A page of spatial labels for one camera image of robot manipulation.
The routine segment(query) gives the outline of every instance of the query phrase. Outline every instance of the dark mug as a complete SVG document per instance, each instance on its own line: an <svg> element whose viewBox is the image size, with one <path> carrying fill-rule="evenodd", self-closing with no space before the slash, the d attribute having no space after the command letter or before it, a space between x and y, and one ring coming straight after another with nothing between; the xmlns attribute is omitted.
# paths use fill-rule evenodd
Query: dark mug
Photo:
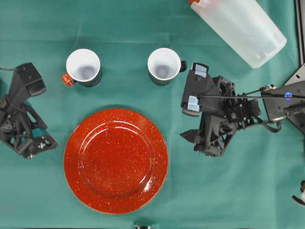
<svg viewBox="0 0 305 229"><path fill-rule="evenodd" d="M184 72L187 63L181 61L174 50L160 48L150 54L147 67L151 80L159 86L164 86L169 84L178 73Z"/></svg>
<svg viewBox="0 0 305 229"><path fill-rule="evenodd" d="M67 73L61 79L68 87L76 83L93 87L102 79L100 59L89 49L78 49L72 52L67 59L66 69Z"/></svg>

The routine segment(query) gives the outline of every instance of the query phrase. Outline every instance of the cable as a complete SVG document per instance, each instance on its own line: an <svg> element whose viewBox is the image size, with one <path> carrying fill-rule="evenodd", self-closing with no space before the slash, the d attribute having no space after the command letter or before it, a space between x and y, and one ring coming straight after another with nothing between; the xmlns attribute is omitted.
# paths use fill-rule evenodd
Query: cable
<svg viewBox="0 0 305 229"><path fill-rule="evenodd" d="M219 99L300 99L305 100L305 96L285 96L282 94L275 94L273 96L224 96L224 95L198 95L201 98L219 98Z"/></svg>
<svg viewBox="0 0 305 229"><path fill-rule="evenodd" d="M0 70L2 70L2 71L20 71L21 69L18 69L18 68L1 68L0 67Z"/></svg>

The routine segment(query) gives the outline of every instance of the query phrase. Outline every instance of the red plate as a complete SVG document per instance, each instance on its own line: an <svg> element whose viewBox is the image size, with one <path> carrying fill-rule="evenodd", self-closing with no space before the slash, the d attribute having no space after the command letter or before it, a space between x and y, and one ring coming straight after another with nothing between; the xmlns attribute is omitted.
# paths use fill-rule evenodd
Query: red plate
<svg viewBox="0 0 305 229"><path fill-rule="evenodd" d="M89 207L124 214L147 204L167 173L166 143L143 115L109 109L91 115L72 133L64 169L73 193Z"/></svg>

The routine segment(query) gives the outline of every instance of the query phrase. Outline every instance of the green tablecloth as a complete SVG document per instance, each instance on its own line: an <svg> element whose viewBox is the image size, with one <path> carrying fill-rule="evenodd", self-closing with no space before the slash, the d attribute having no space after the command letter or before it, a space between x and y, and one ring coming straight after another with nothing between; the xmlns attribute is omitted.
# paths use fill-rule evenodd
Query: green tablecloth
<svg viewBox="0 0 305 229"><path fill-rule="evenodd" d="M29 102L59 142L25 160L0 144L0 228L300 229L305 209L292 201L304 178L304 137L288 121L272 134L262 127L240 131L225 156L193 152L179 134L200 119L183 115L180 102L188 71L166 87L151 82L149 54L177 51L189 66L203 62L212 76L236 83L238 93L274 83L298 69L294 1L258 1L287 37L285 48L251 69L200 17L187 0L1 0L0 66L33 62L47 92ZM101 58L103 78L91 89L61 82L68 55L78 48ZM0 72L0 94L11 73ZM126 215L95 212L70 191L63 171L65 144L80 121L109 107L127 107L150 118L168 146L170 165L159 194Z"/></svg>

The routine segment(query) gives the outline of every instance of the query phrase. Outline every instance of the translucent plastic container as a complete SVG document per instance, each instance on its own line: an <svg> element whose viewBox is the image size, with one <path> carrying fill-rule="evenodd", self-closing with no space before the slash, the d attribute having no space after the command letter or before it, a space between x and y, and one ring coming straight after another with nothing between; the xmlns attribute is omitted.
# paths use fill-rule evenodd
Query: translucent plastic container
<svg viewBox="0 0 305 229"><path fill-rule="evenodd" d="M252 68L262 66L286 45L286 37L256 0L189 0L189 3Z"/></svg>

